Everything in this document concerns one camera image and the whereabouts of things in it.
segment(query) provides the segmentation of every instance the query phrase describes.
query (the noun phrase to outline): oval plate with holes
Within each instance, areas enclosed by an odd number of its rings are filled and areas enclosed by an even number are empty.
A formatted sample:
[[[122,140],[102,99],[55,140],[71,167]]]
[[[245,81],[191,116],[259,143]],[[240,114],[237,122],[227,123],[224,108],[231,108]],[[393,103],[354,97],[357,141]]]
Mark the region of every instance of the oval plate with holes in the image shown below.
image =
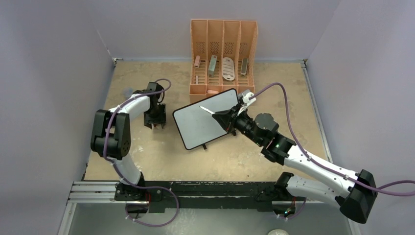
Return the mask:
[[[225,80],[235,80],[235,69],[233,66],[233,60],[229,57],[224,57],[222,61],[222,77]]]

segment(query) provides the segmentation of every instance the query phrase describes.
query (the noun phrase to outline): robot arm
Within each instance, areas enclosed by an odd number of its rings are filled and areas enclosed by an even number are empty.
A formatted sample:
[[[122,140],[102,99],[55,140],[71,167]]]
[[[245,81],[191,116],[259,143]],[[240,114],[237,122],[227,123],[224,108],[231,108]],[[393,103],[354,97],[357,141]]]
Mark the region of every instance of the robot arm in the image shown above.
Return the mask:
[[[162,128],[166,123],[165,104],[159,103],[161,94],[145,95],[163,90],[157,82],[149,82],[146,90],[135,91],[129,99],[134,99],[125,104],[117,112],[112,123],[114,132],[110,133],[107,145],[107,155],[121,175],[124,176],[120,182],[127,185],[128,180],[137,185],[141,172],[137,170],[131,155],[128,153],[131,146],[130,122],[144,113],[144,125],[153,128],[160,125]],[[98,110],[95,113],[91,136],[91,150],[103,157],[103,149],[106,135],[106,128],[113,112],[119,108],[114,107],[109,110]]]
[[[355,184],[349,178],[375,188],[373,175],[365,170],[357,173],[344,169],[309,152],[309,158],[304,156],[293,140],[278,132],[279,125],[270,114],[262,113],[255,119],[248,116],[247,107],[255,101],[255,98],[250,99],[253,95],[251,92],[243,93],[236,106],[213,113],[212,117],[226,132],[231,133],[236,129],[262,147],[261,153],[269,161],[300,170],[316,179],[303,179],[284,172],[277,184],[285,187],[285,192],[292,196],[308,197],[331,204],[340,208],[340,211],[351,220],[365,223],[377,193]],[[342,178],[330,170],[340,172],[346,177]]]

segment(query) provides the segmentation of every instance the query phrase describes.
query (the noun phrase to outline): gray wall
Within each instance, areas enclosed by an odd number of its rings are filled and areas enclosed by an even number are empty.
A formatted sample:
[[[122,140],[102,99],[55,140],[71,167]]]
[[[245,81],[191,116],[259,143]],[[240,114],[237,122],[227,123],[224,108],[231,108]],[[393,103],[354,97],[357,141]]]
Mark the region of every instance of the gray wall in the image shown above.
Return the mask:
[[[79,0],[2,0],[0,32],[1,234],[56,234],[111,58]]]
[[[190,19],[257,20],[259,60],[308,58],[340,0],[85,0],[113,57],[190,59]]]
[[[333,160],[378,186],[415,179],[414,22],[415,1],[343,0],[308,63]],[[413,235],[414,211],[415,197],[379,195],[362,233]]]

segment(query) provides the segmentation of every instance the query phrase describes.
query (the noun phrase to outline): purple cable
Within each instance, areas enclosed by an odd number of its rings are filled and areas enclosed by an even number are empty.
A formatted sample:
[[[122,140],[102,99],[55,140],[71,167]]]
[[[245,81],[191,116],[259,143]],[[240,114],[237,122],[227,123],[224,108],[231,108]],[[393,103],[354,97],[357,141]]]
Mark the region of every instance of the purple cable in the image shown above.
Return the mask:
[[[113,114],[110,117],[110,121],[108,122],[107,130],[106,130],[107,133],[105,134],[105,141],[104,141],[104,151],[103,151],[104,159],[107,160],[107,161],[109,161],[109,162],[111,162],[113,164],[114,170],[116,171],[116,173],[118,174],[118,176],[121,179],[123,179],[126,183],[128,183],[129,185],[131,185],[131,186],[133,186],[135,188],[139,188],[139,189],[154,189],[154,188],[163,189],[163,190],[166,190],[166,191],[170,192],[173,195],[174,199],[176,200],[176,213],[174,214],[174,216],[169,221],[167,221],[167,222],[165,222],[163,224],[148,224],[148,223],[145,223],[145,222],[141,222],[139,220],[136,220],[136,219],[133,219],[132,217],[130,217],[128,215],[128,212],[126,211],[127,212],[127,217],[129,219],[131,219],[132,221],[134,221],[136,223],[139,223],[139,224],[142,224],[142,225],[145,225],[145,226],[148,226],[148,227],[153,227],[153,228],[163,227],[163,226],[171,223],[177,217],[177,215],[179,214],[179,200],[178,200],[177,196],[170,189],[165,188],[165,187],[160,187],[160,186],[140,187],[140,186],[137,186],[137,185],[133,184],[132,182],[128,181],[127,179],[125,179],[124,176],[122,175],[122,173],[119,171],[118,167],[114,164],[115,161],[113,161],[113,160],[111,160],[111,159],[108,158],[108,156],[107,156],[107,147],[108,147],[108,139],[110,137],[110,131],[109,130],[111,129],[111,125],[112,125],[112,123],[114,121],[114,118],[115,118],[117,112],[122,107],[124,107],[125,105],[129,104],[131,101],[134,101],[137,98],[140,98],[140,97],[143,97],[143,96],[148,96],[148,95],[160,94],[160,93],[163,93],[163,92],[167,91],[168,89],[170,89],[170,87],[171,87],[170,80],[165,79],[165,78],[161,78],[161,79],[157,79],[155,82],[159,82],[159,81],[167,81],[169,83],[169,86],[166,89],[161,90],[161,91],[158,91],[158,92],[151,92],[151,93],[139,94],[139,95],[137,95],[135,97],[131,97],[128,100],[124,101],[122,104],[120,104],[114,110]]]
[[[387,194],[387,195],[392,195],[392,196],[400,196],[400,197],[408,197],[408,196],[414,196],[415,195],[415,191],[412,191],[412,192],[391,192],[391,191],[382,190],[384,188],[387,188],[387,187],[390,187],[390,186],[393,186],[393,185],[399,185],[399,184],[405,184],[405,183],[415,184],[415,181],[414,180],[395,181],[395,182],[392,182],[392,183],[389,183],[389,184],[382,185],[382,186],[380,186],[378,188],[373,188],[373,187],[370,187],[368,185],[365,185],[364,183],[362,183],[360,181],[357,181],[357,180],[352,179],[352,178],[348,178],[345,174],[342,174],[342,173],[340,173],[338,171],[335,171],[333,169],[330,169],[330,168],[328,168],[328,167],[326,167],[326,166],[318,163],[316,160],[310,158],[310,155],[308,155],[307,151],[302,147],[302,145],[300,144],[300,142],[297,139],[296,135],[294,134],[293,128],[291,126],[291,121],[290,121],[290,114],[289,114],[289,109],[288,109],[287,92],[285,91],[285,88],[284,88],[284,86],[281,83],[279,83],[279,82],[271,83],[270,85],[268,85],[265,88],[263,88],[262,90],[260,90],[258,93],[256,93],[253,96],[251,96],[250,99],[253,99],[253,98],[257,97],[258,95],[260,95],[261,93],[263,93],[264,91],[266,91],[268,88],[270,88],[272,86],[275,86],[275,85],[280,86],[281,89],[282,89],[282,92],[284,93],[285,113],[287,115],[288,128],[290,129],[291,135],[293,136],[294,140],[296,141],[296,143],[297,143],[298,147],[300,148],[301,152],[311,162],[313,162],[317,166],[319,166],[319,167],[321,167],[321,168],[323,168],[323,169],[325,169],[327,171],[330,171],[331,173],[334,173],[336,175],[339,175],[339,176],[341,176],[341,177],[343,177],[345,179],[347,178],[348,180],[354,182],[355,184],[358,184],[358,185],[360,185],[360,186],[362,186],[364,188],[367,188],[367,189],[372,190],[372,191],[375,191],[375,192],[379,192],[379,193],[383,193],[383,194]]]
[[[290,217],[285,217],[284,220],[290,220],[290,219],[294,219],[295,217],[297,217],[301,213],[302,209],[304,209],[306,201],[307,201],[307,198],[304,198],[304,202],[302,203],[299,211],[297,211],[294,215],[292,215]]]

